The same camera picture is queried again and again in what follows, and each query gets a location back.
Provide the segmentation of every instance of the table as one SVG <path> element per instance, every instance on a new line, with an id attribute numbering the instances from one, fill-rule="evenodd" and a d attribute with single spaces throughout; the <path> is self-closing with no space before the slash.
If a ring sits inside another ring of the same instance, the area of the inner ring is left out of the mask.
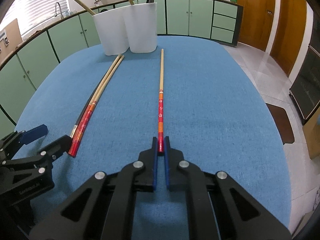
<path id="1" fill-rule="evenodd" d="M 32 200 L 39 221 L 96 171 L 120 171 L 157 136 L 160 50 L 164 49 L 164 135 L 203 171 L 224 170 L 288 226 L 291 188 L 280 135 L 254 85 L 219 44 L 161 36 L 156 51 L 129 50 L 91 117 L 75 159 L 53 163 L 55 188 Z M 44 123 L 49 133 L 24 146 L 30 156 L 70 134 L 93 89 L 116 56 L 102 46 L 63 60 L 24 109 L 17 130 Z M 184 194 L 165 189 L 158 160 L 157 191 L 137 194 L 132 239 L 188 239 Z"/>

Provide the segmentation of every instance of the sink faucet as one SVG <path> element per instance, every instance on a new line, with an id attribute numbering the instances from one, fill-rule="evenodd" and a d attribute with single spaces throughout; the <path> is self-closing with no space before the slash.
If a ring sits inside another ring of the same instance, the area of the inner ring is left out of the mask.
<path id="1" fill-rule="evenodd" d="M 57 4 L 59 5 L 59 9 L 60 9 L 60 17 L 61 17 L 61 20 L 63 19 L 63 15 L 62 15 L 62 11 L 61 11 L 61 6 L 58 2 L 55 3 L 54 7 L 55 7 L 55 14 L 54 16 L 56 17 L 58 14 L 57 14 Z"/>

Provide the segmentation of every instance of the silver screw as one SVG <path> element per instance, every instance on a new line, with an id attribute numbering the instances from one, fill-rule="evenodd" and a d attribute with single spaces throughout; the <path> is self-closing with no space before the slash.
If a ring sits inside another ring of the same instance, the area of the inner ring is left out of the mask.
<path id="1" fill-rule="evenodd" d="M 106 175 L 106 174 L 105 174 L 103 171 L 98 171 L 98 172 L 96 172 L 96 174 L 94 175 L 94 177 L 95 177 L 96 179 L 103 179 L 105 175 Z"/>
<path id="2" fill-rule="evenodd" d="M 179 162 L 179 166 L 182 168 L 187 168 L 189 167 L 189 163 L 187 161 L 181 161 Z"/>
<path id="3" fill-rule="evenodd" d="M 224 171 L 219 171 L 219 172 L 217 173 L 217 177 L 218 177 L 219 179 L 226 179 L 227 176 L 228 176 L 228 175 L 227 175 Z"/>
<path id="4" fill-rule="evenodd" d="M 45 168 L 40 168 L 40 169 L 39 169 L 39 173 L 40 173 L 40 174 L 42 174 L 42 173 L 44 173 L 44 172 L 45 172 Z"/>
<path id="5" fill-rule="evenodd" d="M 142 161 L 135 161 L 134 163 L 133 163 L 133 166 L 135 167 L 135 168 L 141 168 L 141 167 L 143 167 L 143 162 Z"/>

